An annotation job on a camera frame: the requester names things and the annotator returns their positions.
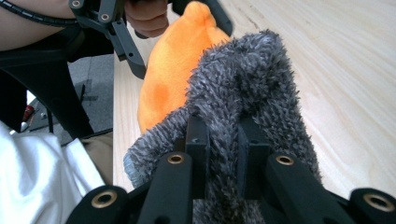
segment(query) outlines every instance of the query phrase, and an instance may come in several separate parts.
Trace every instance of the orange stuffed animal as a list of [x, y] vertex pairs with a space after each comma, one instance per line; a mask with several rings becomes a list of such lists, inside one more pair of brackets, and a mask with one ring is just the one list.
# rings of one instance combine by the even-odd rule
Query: orange stuffed animal
[[141, 133], [183, 106], [191, 70], [205, 49], [230, 40], [216, 26], [207, 5], [190, 2], [154, 46], [137, 111]]

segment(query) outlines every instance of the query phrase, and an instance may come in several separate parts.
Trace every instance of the screw hole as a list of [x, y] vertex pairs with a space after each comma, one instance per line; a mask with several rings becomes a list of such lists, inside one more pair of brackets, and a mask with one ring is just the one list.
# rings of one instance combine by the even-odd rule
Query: screw hole
[[283, 164], [283, 165], [293, 165], [294, 164], [294, 160], [287, 156], [278, 156], [278, 157], [276, 157], [276, 160], [277, 160], [277, 162], [279, 162], [280, 164]]
[[98, 202], [99, 203], [108, 203], [111, 200], [111, 196], [106, 194], [106, 195], [102, 195], [98, 198]]

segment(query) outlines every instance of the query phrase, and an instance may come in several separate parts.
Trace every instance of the human hand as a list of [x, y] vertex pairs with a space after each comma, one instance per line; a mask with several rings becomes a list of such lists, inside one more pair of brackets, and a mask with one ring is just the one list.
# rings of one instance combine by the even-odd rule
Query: human hand
[[161, 35], [169, 26], [167, 5], [167, 0], [126, 0], [126, 19], [141, 35]]

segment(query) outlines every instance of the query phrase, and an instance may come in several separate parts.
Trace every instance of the light wood surface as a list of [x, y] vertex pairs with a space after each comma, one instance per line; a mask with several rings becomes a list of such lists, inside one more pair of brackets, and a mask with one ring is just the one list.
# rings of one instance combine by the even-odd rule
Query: light wood surface
[[[372, 187], [396, 196], [396, 2], [222, 0], [234, 37], [281, 35], [326, 189]], [[136, 44], [147, 59], [155, 39]], [[115, 62], [114, 184], [131, 190], [122, 158], [140, 136], [142, 81]]]

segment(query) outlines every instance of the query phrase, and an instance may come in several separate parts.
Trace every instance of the black metal frame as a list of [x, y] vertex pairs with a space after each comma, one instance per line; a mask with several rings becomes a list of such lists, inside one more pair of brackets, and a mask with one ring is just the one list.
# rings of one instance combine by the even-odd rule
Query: black metal frame
[[[24, 94], [28, 89], [53, 113], [72, 138], [93, 133], [67, 66], [68, 59], [78, 53], [85, 40], [81, 28], [73, 26], [30, 46], [0, 52], [0, 70], [18, 82], [13, 87], [23, 86], [25, 89], [20, 91]], [[19, 97], [12, 99], [15, 102], [23, 101]], [[15, 110], [24, 111], [25, 107], [18, 106]], [[21, 126], [21, 119], [15, 117], [15, 120], [6, 122], [18, 122]]]
[[[296, 157], [271, 153], [252, 119], [242, 119], [239, 127], [239, 197], [262, 202], [266, 223], [396, 223], [392, 196], [356, 189], [349, 201], [341, 198]], [[130, 193], [115, 186], [95, 189], [67, 223], [192, 223], [192, 200], [205, 198], [208, 145], [205, 124], [190, 117], [186, 139], [161, 157], [150, 182]]]
[[[169, 3], [173, 3], [172, 9], [178, 15], [182, 15], [190, 1], [173, 0]], [[233, 25], [221, 5], [216, 0], [202, 0], [202, 2], [209, 6], [218, 27], [227, 35], [231, 35]], [[81, 27], [90, 27], [103, 33], [111, 41], [119, 60], [126, 60], [135, 76], [145, 77], [145, 63], [125, 26], [124, 0], [100, 1], [99, 6], [90, 0], [69, 0], [69, 7]]]

